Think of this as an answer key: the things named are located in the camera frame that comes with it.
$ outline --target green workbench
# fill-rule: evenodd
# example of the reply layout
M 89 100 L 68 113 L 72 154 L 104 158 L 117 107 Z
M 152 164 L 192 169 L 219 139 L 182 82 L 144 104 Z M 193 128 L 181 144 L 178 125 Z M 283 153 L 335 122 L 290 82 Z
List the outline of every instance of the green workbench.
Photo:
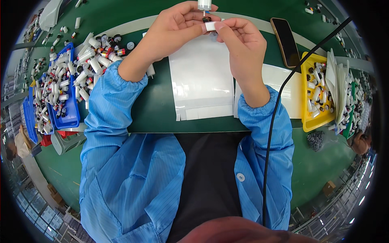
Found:
M 123 23 L 132 20 L 140 19 L 158 14 L 161 10 L 169 8 L 179 0 L 152 1 L 145 0 L 142 2 L 132 2 L 127 0 L 112 0 L 107 6 L 104 0 L 88 1 L 85 5 L 75 9 L 74 5 L 77 1 L 71 1 L 66 7 L 64 13 L 58 17 L 58 23 L 54 27 L 54 37 L 49 40 L 46 47 L 42 47 L 42 41 L 47 35 L 45 32 L 38 40 L 37 45 L 33 50 L 31 60 L 42 56 L 48 57 L 51 43 L 55 40 L 55 36 L 59 33 L 61 26 L 67 26 L 69 32 L 63 35 L 60 43 L 69 39 L 74 43 L 74 46 L 81 44 L 89 32 L 95 34 L 111 29 Z M 314 43 L 319 43 L 337 26 L 332 23 L 322 22 L 321 14 L 330 16 L 326 9 L 322 8 L 322 13 L 310 15 L 304 11 L 304 1 L 257 1 L 248 0 L 239 1 L 236 6 L 236 1 L 230 0 L 214 0 L 214 4 L 219 6 L 218 11 L 241 14 L 245 16 L 255 17 L 269 21 L 271 17 L 280 17 L 288 20 L 292 31 L 302 35 Z M 310 1 L 311 5 L 316 5 L 315 1 Z M 77 36 L 71 39 L 74 32 L 75 19 L 81 17 L 80 28 L 77 29 Z M 122 36 L 120 42 L 121 47 L 126 47 L 126 43 L 132 41 L 139 43 L 142 38 L 142 33 L 145 30 L 135 31 Z M 264 63 L 286 68 L 282 61 L 281 52 L 277 39 L 274 34 L 262 32 L 267 41 L 267 49 Z M 344 37 L 345 43 L 351 44 L 348 38 Z M 304 51 L 309 51 L 307 48 L 297 45 L 300 54 Z M 332 38 L 322 46 L 325 51 L 330 48 L 334 49 L 336 56 L 346 56 L 340 44 Z M 239 119 L 230 117 L 215 117 L 208 119 L 199 119 L 191 121 L 176 121 L 174 99 L 172 94 L 172 82 L 170 77 L 170 68 L 168 58 L 154 63 L 156 75 L 154 79 L 149 79 L 148 86 L 143 90 L 140 96 L 135 101 L 131 115 L 133 118 L 132 125 L 128 128 L 132 133 L 184 133 L 184 132 L 221 132 L 221 131 L 245 131 Z M 79 104 L 81 122 L 88 115 L 85 110 L 84 103 Z M 292 119 L 294 128 L 301 127 L 301 120 Z

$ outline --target black shirt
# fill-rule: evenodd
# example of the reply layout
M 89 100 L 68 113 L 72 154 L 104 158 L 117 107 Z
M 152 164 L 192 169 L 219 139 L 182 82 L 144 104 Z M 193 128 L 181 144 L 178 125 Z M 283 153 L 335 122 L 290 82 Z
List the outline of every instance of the black shirt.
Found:
M 200 224 L 240 216 L 234 166 L 238 144 L 251 132 L 175 134 L 186 155 L 180 203 L 167 243 L 175 243 Z

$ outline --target hand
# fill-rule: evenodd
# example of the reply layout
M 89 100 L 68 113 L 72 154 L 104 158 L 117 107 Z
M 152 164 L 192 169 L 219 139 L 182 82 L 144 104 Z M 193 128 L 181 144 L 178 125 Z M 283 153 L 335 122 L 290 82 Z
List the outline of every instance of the hand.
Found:
M 212 4 L 212 10 L 218 7 Z M 206 14 L 212 21 L 221 18 Z M 203 12 L 197 10 L 196 1 L 186 1 L 165 9 L 158 15 L 145 37 L 118 68 L 127 81 L 138 82 L 155 61 L 179 50 L 188 41 L 207 32 L 202 21 Z
M 262 107 L 269 102 L 270 94 L 262 81 L 262 64 L 266 40 L 255 25 L 247 19 L 230 18 L 215 23 L 217 41 L 225 43 L 230 51 L 230 69 L 239 83 L 246 103 Z

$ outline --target person's left hand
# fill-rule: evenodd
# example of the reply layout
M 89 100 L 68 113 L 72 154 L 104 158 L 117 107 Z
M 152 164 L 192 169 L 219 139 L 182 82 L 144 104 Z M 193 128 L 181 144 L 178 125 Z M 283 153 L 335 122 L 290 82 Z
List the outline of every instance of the person's left hand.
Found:
M 217 9 L 212 4 L 211 11 Z M 213 14 L 206 13 L 205 16 L 212 21 L 221 20 Z M 186 1 L 165 9 L 137 47 L 119 65 L 119 75 L 126 81 L 138 82 L 153 62 L 169 56 L 188 41 L 205 33 L 203 12 L 197 9 L 197 1 Z
M 203 12 L 197 9 L 197 1 L 186 1 L 160 12 L 138 48 L 147 48 L 150 58 L 159 61 L 179 50 L 188 41 L 207 32 Z M 212 4 L 211 12 L 218 9 Z M 212 21 L 221 21 L 213 14 L 205 14 Z

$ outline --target smartphone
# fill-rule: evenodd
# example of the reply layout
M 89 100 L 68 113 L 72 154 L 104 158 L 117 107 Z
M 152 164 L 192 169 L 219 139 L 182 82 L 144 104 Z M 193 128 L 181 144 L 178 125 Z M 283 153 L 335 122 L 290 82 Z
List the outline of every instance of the smartphone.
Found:
M 288 68 L 296 67 L 300 62 L 300 56 L 288 21 L 286 19 L 271 18 L 270 23 L 280 45 L 285 66 Z

